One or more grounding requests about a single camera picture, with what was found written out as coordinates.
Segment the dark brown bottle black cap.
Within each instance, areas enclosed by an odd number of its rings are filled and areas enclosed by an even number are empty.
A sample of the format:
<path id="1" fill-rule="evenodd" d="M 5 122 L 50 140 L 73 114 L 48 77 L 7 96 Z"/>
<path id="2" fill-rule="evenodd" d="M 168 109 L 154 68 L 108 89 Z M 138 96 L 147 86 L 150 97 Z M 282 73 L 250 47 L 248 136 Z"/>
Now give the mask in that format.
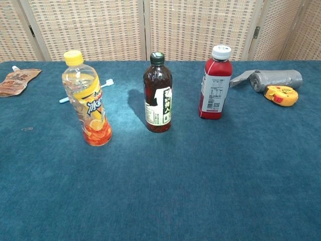
<path id="1" fill-rule="evenodd" d="M 154 133 L 163 133 L 171 127 L 173 107 L 173 77 L 165 66 L 164 53 L 151 53 L 143 85 L 146 126 Z"/>

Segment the yellow tape measure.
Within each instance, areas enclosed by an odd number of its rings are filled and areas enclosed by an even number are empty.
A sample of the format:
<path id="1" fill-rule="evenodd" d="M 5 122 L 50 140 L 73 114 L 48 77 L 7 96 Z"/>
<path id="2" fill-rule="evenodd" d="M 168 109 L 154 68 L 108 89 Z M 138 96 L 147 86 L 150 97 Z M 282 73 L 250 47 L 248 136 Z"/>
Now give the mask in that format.
<path id="1" fill-rule="evenodd" d="M 265 88 L 264 96 L 280 106 L 292 106 L 298 100 L 298 93 L 291 87 L 270 85 Z"/>

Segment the light blue toothbrush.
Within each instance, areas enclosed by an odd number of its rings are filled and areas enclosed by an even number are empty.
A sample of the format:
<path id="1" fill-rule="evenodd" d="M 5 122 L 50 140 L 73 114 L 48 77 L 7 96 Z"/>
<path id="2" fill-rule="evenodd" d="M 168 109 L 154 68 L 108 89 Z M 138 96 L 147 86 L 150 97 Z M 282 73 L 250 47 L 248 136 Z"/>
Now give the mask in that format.
<path id="1" fill-rule="evenodd" d="M 110 78 L 110 79 L 107 79 L 106 82 L 103 85 L 101 85 L 101 88 L 104 88 L 104 87 L 107 87 L 107 86 L 111 86 L 113 84 L 114 84 L 114 81 L 113 81 L 113 79 Z M 63 99 L 60 99 L 59 103 L 62 104 L 62 103 L 66 103 L 68 101 L 69 101 L 69 98 L 65 97 Z"/>

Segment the blue table cloth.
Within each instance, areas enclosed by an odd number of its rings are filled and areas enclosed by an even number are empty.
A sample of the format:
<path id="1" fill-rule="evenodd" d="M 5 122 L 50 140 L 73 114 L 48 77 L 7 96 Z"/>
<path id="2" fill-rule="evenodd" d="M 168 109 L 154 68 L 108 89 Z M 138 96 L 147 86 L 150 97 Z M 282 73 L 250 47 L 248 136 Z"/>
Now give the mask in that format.
<path id="1" fill-rule="evenodd" d="M 171 128 L 145 125 L 147 61 L 91 62 L 112 138 L 88 145 L 66 93 L 64 62 L 39 68 L 25 91 L 0 98 L 0 241 L 321 241 L 321 61 L 237 61 L 295 69 L 299 99 L 281 107 L 247 82 L 219 120 L 198 115 L 202 61 L 168 61 Z M 33 127 L 31 131 L 21 131 Z"/>

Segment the red juice bottle white cap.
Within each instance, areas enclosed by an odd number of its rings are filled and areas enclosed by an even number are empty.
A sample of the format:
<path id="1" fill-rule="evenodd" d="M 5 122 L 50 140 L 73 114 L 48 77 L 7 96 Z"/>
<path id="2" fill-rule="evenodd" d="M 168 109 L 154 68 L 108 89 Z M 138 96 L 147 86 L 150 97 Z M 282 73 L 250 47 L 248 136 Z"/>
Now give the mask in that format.
<path id="1" fill-rule="evenodd" d="M 199 117 L 220 119 L 229 89 L 233 68 L 229 61 L 232 49 L 226 45 L 215 45 L 211 58 L 207 60 L 201 84 Z"/>

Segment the woven folding screen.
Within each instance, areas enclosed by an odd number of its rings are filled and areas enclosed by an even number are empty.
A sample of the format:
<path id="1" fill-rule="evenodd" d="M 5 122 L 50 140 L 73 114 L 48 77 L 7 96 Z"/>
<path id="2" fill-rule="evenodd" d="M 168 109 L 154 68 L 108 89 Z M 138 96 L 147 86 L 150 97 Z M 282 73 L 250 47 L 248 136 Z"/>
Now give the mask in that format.
<path id="1" fill-rule="evenodd" d="M 232 61 L 321 60 L 321 0 L 0 0 L 0 63 L 73 49 L 89 61 L 195 61 L 219 44 Z"/>

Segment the brown spout pouch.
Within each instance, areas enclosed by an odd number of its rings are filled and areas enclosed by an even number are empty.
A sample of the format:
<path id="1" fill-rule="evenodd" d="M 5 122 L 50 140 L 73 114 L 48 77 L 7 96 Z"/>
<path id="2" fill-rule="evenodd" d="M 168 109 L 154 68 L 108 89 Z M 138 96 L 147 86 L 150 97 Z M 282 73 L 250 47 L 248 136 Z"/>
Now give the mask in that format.
<path id="1" fill-rule="evenodd" d="M 17 66 L 12 66 L 12 70 L 13 72 L 9 73 L 0 83 L 0 97 L 21 94 L 27 88 L 28 83 L 42 72 L 41 69 L 20 69 Z"/>

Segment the grey tape roll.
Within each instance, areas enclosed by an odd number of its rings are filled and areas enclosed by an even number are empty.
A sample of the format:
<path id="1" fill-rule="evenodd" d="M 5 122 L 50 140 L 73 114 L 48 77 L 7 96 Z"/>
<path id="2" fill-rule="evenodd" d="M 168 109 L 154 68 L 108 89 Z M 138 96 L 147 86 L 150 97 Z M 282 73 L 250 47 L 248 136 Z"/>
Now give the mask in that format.
<path id="1" fill-rule="evenodd" d="M 291 70 L 247 70 L 230 80 L 229 86 L 234 87 L 243 81 L 249 81 L 256 92 L 264 92 L 270 85 L 288 86 L 293 89 L 303 84 L 302 75 L 294 69 Z"/>

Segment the iced tea bottle yellow cap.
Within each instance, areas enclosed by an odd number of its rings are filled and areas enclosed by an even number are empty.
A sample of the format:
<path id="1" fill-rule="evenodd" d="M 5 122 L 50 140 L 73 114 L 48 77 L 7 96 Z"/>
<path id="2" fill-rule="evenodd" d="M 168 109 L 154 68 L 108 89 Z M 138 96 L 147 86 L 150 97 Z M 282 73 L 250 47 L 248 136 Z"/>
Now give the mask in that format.
<path id="1" fill-rule="evenodd" d="M 92 146 L 105 145 L 112 136 L 112 128 L 103 105 L 103 91 L 96 70 L 84 63 L 79 50 L 64 53 L 68 68 L 62 83 L 80 122 L 84 140 Z"/>

